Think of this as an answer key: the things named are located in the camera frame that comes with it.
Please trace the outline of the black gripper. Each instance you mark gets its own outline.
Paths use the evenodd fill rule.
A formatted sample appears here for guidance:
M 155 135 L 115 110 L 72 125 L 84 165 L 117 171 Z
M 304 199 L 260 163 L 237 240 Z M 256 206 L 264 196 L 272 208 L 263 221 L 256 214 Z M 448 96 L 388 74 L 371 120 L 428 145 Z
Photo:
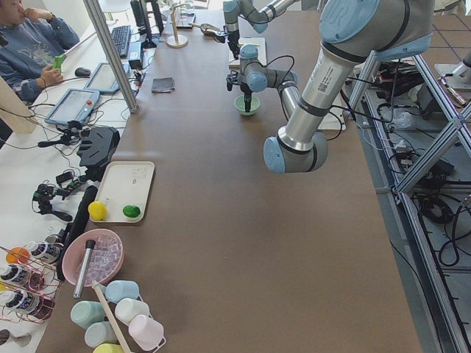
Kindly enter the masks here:
M 252 108 L 252 90 L 246 82 L 242 82 L 240 86 L 244 93 L 244 112 L 249 113 Z
M 229 49 L 234 60 L 239 59 L 239 32 L 228 32 L 227 33 L 227 42 L 229 44 Z

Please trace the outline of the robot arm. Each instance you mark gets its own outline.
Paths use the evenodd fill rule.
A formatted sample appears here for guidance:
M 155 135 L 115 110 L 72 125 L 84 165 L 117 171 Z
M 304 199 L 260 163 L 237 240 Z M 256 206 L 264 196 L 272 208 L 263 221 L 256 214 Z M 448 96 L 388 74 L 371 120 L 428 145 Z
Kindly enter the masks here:
M 250 108 L 253 93 L 274 88 L 289 114 L 288 123 L 263 145 L 266 167 L 279 174 L 320 168 L 327 139 L 319 125 L 353 68 L 371 53 L 388 61 L 426 51 L 434 7 L 434 1 L 328 1 L 320 18 L 319 56 L 303 92 L 294 73 L 267 68 L 258 61 L 256 46 L 240 46 L 233 38 L 245 107 Z
M 250 26 L 260 34 L 266 30 L 270 21 L 282 15 L 296 2 L 297 0 L 275 0 L 269 2 L 261 10 L 258 10 L 253 4 L 253 1 L 223 1 L 224 28 L 227 34 L 228 46 L 233 57 L 237 60 L 240 53 L 239 18 L 246 20 Z

